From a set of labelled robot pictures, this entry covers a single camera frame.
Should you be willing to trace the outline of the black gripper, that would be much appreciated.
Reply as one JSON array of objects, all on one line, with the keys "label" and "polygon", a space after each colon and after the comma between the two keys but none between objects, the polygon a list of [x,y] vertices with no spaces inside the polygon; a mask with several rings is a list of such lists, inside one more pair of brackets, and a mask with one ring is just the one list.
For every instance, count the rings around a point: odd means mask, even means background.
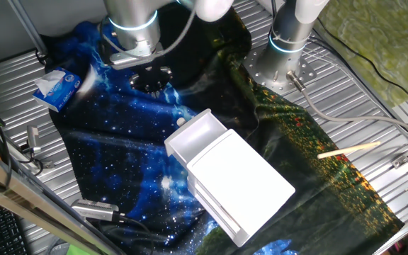
[{"label": "black gripper", "polygon": [[132,89],[152,94],[164,89],[172,76],[173,73],[169,67],[137,67],[129,82]]}]

